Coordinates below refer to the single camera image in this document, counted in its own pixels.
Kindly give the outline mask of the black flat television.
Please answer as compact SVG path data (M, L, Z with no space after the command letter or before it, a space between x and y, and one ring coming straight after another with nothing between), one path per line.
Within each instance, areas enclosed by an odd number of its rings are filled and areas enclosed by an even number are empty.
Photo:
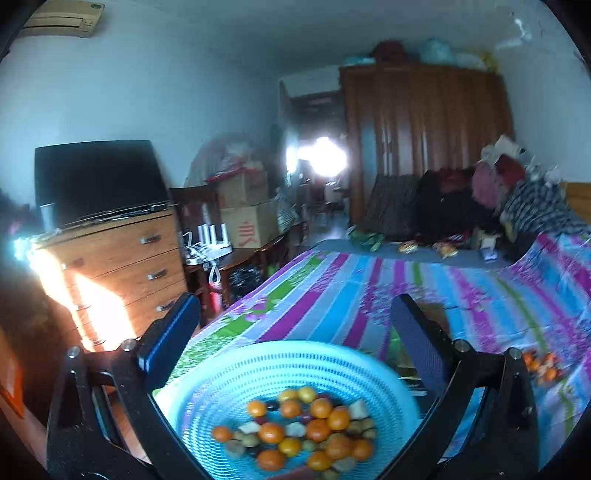
M38 147L34 183L36 205L48 231L169 199L148 140Z

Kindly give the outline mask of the white wall air conditioner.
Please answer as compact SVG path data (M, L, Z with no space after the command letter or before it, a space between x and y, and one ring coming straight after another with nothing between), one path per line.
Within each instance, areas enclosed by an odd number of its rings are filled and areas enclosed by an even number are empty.
M105 5L90 1L47 1L25 23L19 33L25 36L93 35L105 10Z

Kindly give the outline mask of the brown wooden wardrobe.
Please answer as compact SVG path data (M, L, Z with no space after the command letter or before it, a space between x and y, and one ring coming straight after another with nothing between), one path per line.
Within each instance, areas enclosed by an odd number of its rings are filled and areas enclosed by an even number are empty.
M378 175L422 176L475 164L514 123L504 79L452 66L342 67L349 219L362 220Z

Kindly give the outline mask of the wooden drawer chest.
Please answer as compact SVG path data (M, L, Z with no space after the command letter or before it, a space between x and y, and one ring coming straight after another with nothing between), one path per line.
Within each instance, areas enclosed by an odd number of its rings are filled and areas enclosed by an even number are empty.
M29 262L62 339L90 352L140 337L186 290L170 208L38 239Z

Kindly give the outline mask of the dark wooden side table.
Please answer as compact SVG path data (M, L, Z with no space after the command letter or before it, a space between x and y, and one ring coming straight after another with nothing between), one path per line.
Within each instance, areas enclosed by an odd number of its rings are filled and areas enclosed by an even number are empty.
M218 283L209 282L211 264L184 266L187 290L200 299L201 325L214 320L219 313L287 265L297 254L307 233L307 223L300 221L263 247L233 250L216 261Z

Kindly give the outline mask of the cardboard box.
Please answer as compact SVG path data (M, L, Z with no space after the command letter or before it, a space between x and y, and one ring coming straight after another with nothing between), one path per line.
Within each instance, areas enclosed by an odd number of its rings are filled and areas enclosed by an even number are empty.
M243 170L215 183L221 209L256 205L270 199L264 170Z
M260 248L280 236L274 200L221 209L221 220L235 249Z

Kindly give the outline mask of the light blue plastic basket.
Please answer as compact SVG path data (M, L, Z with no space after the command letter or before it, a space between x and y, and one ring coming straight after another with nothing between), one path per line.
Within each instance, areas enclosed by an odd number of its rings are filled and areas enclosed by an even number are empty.
M421 422L383 362L309 341L217 355L155 398L214 479L376 479Z

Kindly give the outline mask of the white wifi router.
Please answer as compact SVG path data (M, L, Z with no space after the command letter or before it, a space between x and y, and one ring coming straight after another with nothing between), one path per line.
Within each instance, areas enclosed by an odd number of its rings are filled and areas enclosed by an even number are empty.
M224 223L198 225L194 231L184 232L182 238L186 265L216 262L232 252L228 229Z

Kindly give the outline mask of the lower cardboard box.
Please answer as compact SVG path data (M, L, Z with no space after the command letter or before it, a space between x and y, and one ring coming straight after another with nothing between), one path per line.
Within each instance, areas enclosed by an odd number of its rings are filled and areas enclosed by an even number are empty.
M274 200L221 209L221 220L235 249L260 248L280 236Z

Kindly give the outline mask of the pile of clothes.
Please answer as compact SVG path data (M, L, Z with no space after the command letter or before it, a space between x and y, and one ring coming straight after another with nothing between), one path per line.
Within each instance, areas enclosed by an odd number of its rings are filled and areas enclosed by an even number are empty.
M558 166L545 169L507 136L464 169L422 176L378 175L362 220L349 237L370 251L386 240L410 254L421 246L453 256L472 247L490 259L498 246L519 259L540 234L590 236L590 223L568 205Z

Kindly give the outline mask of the upper cardboard box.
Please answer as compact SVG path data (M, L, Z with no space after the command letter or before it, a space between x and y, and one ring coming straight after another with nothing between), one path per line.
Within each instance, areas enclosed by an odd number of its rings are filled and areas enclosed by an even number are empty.
M256 205L270 199L264 170L243 170L215 183L221 209Z

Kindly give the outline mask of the wooden bed headboard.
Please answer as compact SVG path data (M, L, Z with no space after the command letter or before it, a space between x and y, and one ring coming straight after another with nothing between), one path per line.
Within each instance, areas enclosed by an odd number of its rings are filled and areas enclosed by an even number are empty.
M566 201L571 209L587 223L591 223L591 184L563 182Z

